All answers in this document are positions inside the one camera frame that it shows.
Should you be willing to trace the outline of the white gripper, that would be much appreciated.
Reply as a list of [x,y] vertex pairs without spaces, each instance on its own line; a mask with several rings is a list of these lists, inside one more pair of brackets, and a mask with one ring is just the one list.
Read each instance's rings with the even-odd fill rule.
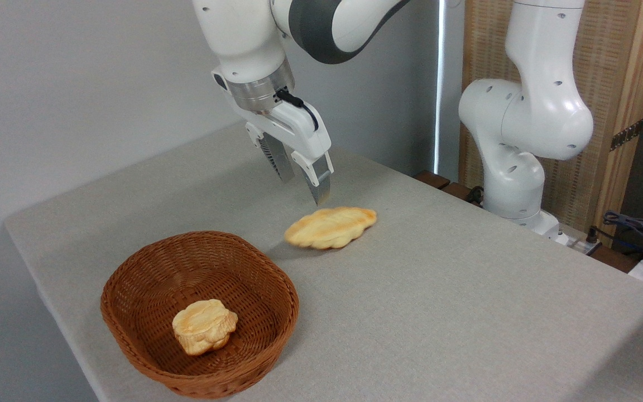
[[331,193],[334,168],[329,156],[331,139],[316,109],[308,103],[297,107],[282,100],[265,114],[247,111],[233,99],[231,84],[221,69],[213,69],[212,76],[219,86],[225,85],[225,99],[235,113],[249,122],[247,132],[253,145],[262,150],[280,180],[288,183],[295,176],[286,145],[294,150],[292,159],[301,167],[316,205],[324,203]]

